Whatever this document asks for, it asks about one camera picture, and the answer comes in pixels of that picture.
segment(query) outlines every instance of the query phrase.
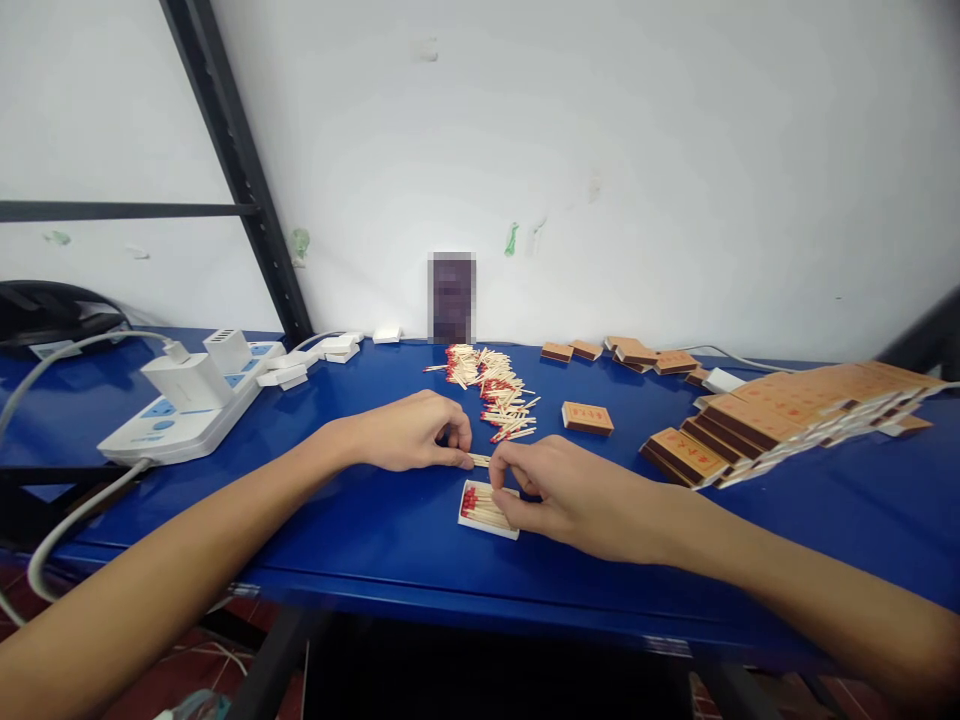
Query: floor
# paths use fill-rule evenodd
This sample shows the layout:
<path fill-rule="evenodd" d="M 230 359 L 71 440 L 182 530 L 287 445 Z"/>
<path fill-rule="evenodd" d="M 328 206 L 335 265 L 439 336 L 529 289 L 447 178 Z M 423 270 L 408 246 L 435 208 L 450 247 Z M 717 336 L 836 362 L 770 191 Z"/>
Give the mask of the floor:
<path fill-rule="evenodd" d="M 35 617 L 47 607 L 46 602 L 32 593 L 20 569 L 0 567 L 0 587 L 4 588 L 4 594 L 27 619 Z M 277 606 L 272 603 L 246 598 L 235 598 L 227 607 L 263 630 L 270 629 L 278 612 Z M 0 613 L 0 642 L 15 630 L 13 623 Z M 209 642 L 209 636 L 199 629 L 188 632 L 164 659 L 110 707 L 103 715 L 104 720 L 153 720 L 162 710 L 175 707 L 192 692 L 204 688 L 234 697 L 243 682 L 243 674 L 231 659 Z M 228 649 L 245 666 L 250 666 L 252 657 L 249 654 Z M 865 683 L 836 677 L 821 679 L 850 720 L 895 720 L 897 717 L 887 702 Z M 788 675 L 781 680 L 784 686 L 802 687 L 799 678 Z M 691 690 L 696 701 L 694 716 L 697 720 L 722 720 L 709 692 L 695 675 L 691 677 Z M 303 677 L 297 674 L 287 689 L 278 720 L 300 718 L 302 694 Z M 802 707 L 791 709 L 783 703 L 780 707 L 788 720 L 819 717 Z"/>
<path fill-rule="evenodd" d="M 0 587 L 28 620 L 36 617 L 47 603 L 27 585 L 19 569 L 0 567 Z M 277 616 L 272 603 L 234 598 L 227 609 L 263 630 L 269 630 Z M 13 634 L 16 626 L 0 612 L 0 642 Z M 188 632 L 176 646 L 127 690 L 102 716 L 103 720 L 153 720 L 161 711 L 176 707 L 196 690 L 205 688 L 234 697 L 243 674 L 237 665 L 208 642 L 199 629 Z M 252 656 L 228 648 L 249 668 Z M 277 716 L 279 720 L 299 720 L 303 695 L 303 676 L 297 673 L 290 682 Z"/>

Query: black metal shelf frame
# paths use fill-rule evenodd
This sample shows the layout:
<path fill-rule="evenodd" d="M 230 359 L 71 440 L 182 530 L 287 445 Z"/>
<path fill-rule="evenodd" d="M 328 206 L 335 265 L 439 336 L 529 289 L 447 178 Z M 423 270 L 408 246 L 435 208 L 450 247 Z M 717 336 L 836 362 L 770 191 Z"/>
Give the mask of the black metal shelf frame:
<path fill-rule="evenodd" d="M 233 205 L 0 201 L 0 223 L 236 216 L 243 224 L 286 341 L 313 327 L 283 239 L 270 188 L 250 132 L 210 0 L 160 0 Z"/>

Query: hand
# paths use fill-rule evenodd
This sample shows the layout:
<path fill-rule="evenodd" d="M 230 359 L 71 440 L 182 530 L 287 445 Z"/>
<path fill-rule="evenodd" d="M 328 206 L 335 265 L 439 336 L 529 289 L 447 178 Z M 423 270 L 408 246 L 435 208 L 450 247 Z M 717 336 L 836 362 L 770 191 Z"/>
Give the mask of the hand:
<path fill-rule="evenodd" d="M 334 422 L 338 438 L 350 448 L 351 464 L 396 472 L 428 465 L 473 469 L 467 455 L 473 439 L 470 419 L 458 403 L 432 390 Z M 442 447 L 437 443 L 448 430 L 447 447 Z"/>
<path fill-rule="evenodd" d="M 530 503 L 503 491 L 507 468 Z M 533 445 L 503 442 L 490 461 L 493 501 L 510 524 L 605 560 L 677 565 L 700 503 L 678 485 L 647 480 L 558 435 Z"/>

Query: forearm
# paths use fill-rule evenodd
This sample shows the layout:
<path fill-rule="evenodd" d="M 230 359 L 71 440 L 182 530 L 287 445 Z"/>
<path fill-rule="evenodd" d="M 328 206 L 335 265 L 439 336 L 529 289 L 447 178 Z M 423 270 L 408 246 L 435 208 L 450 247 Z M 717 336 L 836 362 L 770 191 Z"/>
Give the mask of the forearm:
<path fill-rule="evenodd" d="M 348 464 L 346 454 L 343 438 L 328 425 L 173 518 L 68 593 L 0 645 L 5 714 L 80 717 L 122 691 Z"/>
<path fill-rule="evenodd" d="M 960 617 L 711 503 L 685 569 L 752 594 L 891 698 L 936 708 L 960 676 Z"/>

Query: gray cable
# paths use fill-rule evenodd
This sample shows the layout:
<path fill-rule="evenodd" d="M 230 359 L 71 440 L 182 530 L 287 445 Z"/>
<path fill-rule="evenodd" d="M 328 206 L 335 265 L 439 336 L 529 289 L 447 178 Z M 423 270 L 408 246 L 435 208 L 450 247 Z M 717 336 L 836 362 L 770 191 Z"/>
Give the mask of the gray cable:
<path fill-rule="evenodd" d="M 30 565 L 27 567 L 27 582 L 30 583 L 31 590 L 33 590 L 37 595 L 42 597 L 47 602 L 53 603 L 60 599 L 59 595 L 47 587 L 47 583 L 43 579 L 43 566 L 46 564 L 50 553 L 53 552 L 53 548 L 60 541 L 60 538 L 67 533 L 67 530 L 73 527 L 78 521 L 86 517 L 91 510 L 97 507 L 97 505 L 102 503 L 108 497 L 116 494 L 127 483 L 133 480 L 137 475 L 142 473 L 152 464 L 153 461 L 150 458 L 142 458 L 137 460 L 136 464 L 127 472 L 125 472 L 119 479 L 114 480 L 103 490 L 83 503 L 83 505 L 67 515 L 67 517 L 60 521 L 59 525 L 57 525 L 47 534 L 47 536 L 43 539 L 43 542 L 37 546 L 37 549 L 33 553 L 33 557 L 30 558 Z"/>
<path fill-rule="evenodd" d="M 149 337 L 154 338 L 155 340 L 163 340 L 164 343 L 175 342 L 171 340 L 166 335 L 160 335 L 159 333 L 146 332 L 143 330 L 121 330 L 115 333 L 103 333 L 102 335 L 94 335 L 93 337 L 84 338 L 75 343 L 62 347 L 56 352 L 48 355 L 40 363 L 29 372 L 29 374 L 20 381 L 20 384 L 17 385 L 17 389 L 13 391 L 13 394 L 10 395 L 10 399 L 7 400 L 7 404 L 3 407 L 3 412 L 0 413 L 0 445 L 3 444 L 3 436 L 7 431 L 7 425 L 10 424 L 10 418 L 13 417 L 14 410 L 17 409 L 17 406 L 20 404 L 20 401 L 23 399 L 23 396 L 27 394 L 27 390 L 37 381 L 44 371 L 53 363 L 55 363 L 60 358 L 64 357 L 68 353 L 79 350 L 82 347 L 87 345 L 93 345 L 94 343 L 102 342 L 103 340 L 112 340 L 117 337 Z"/>
<path fill-rule="evenodd" d="M 56 352 L 51 353 L 50 355 L 45 357 L 43 360 L 41 360 L 40 363 L 33 370 L 31 370 L 23 380 L 20 381 L 20 384 L 17 385 L 17 389 L 13 391 L 13 393 L 10 395 L 10 399 L 7 400 L 7 404 L 4 405 L 3 412 L 0 413 L 0 445 L 3 444 L 3 437 L 7 432 L 7 426 L 10 424 L 10 419 L 13 417 L 13 413 L 14 411 L 16 411 L 17 406 L 20 404 L 20 401 L 23 400 L 23 396 L 27 394 L 27 390 L 29 390 L 31 386 L 37 381 L 37 378 L 43 375 L 44 371 L 46 371 L 47 368 L 49 368 L 57 360 L 59 360 L 60 358 L 64 357 L 65 355 L 67 355 L 68 353 L 74 350 L 79 350 L 80 348 L 86 347 L 87 345 L 93 345 L 94 343 L 97 343 L 97 342 L 102 342 L 104 340 L 111 340 L 113 338 L 118 338 L 118 337 L 147 337 L 147 338 L 154 338 L 156 340 L 163 340 L 164 343 L 174 342 L 173 340 L 168 338 L 166 335 L 160 335 L 159 333 L 146 332 L 143 330 L 120 330 L 118 332 L 103 333 L 102 335 L 94 335 L 92 337 L 84 338 L 83 340 L 79 340 L 75 343 L 71 343 L 66 347 L 60 348 Z M 137 472 L 127 473 L 120 479 L 125 480 L 125 482 L 123 483 L 125 485 L 127 482 L 132 480 L 135 475 L 139 474 L 142 470 L 143 468 L 139 468 L 137 469 Z M 105 492 L 106 490 L 104 490 L 102 493 L 97 495 L 97 497 L 99 498 L 101 495 L 104 495 Z M 23 627 L 24 625 L 26 625 L 27 621 L 16 611 L 16 609 L 14 609 L 14 607 L 10 604 L 10 601 L 3 595 L 2 592 L 0 592 L 0 609 L 2 609 L 7 615 L 10 616 L 10 619 L 14 622 L 15 625 L 17 625 L 17 627 Z"/>
<path fill-rule="evenodd" d="M 313 337 L 308 337 L 306 340 L 304 340 L 302 343 L 300 343 L 299 345 L 297 345 L 297 346 L 296 346 L 293 350 L 291 350 L 290 352 L 296 352 L 297 350 L 302 350 L 305 345 L 309 345 L 309 344 L 312 343 L 314 340 L 323 340 L 325 337 L 330 337 L 331 335 L 343 335 L 345 332 L 347 332 L 347 331 L 346 331 L 346 330 L 331 330 L 330 332 L 317 333 L 317 334 L 314 335 Z"/>
<path fill-rule="evenodd" d="M 771 370 L 773 372 L 789 372 L 789 373 L 799 372 L 797 370 L 794 370 L 793 368 L 782 368 L 782 367 L 778 367 L 777 365 L 767 365 L 766 363 L 758 363 L 758 362 L 754 362 L 753 360 L 747 360 L 746 358 L 742 358 L 739 355 L 734 355 L 732 352 L 727 352 L 723 348 L 717 347 L 716 345 L 691 345 L 690 347 L 686 347 L 686 348 L 673 348 L 673 349 L 674 350 L 697 350 L 699 348 L 705 348 L 705 347 L 710 348 L 711 350 L 716 350 L 718 353 L 722 355 L 726 355 L 728 358 L 736 360 L 737 362 L 742 362 L 744 365 L 752 365 L 753 367 L 760 368 L 761 370 Z"/>

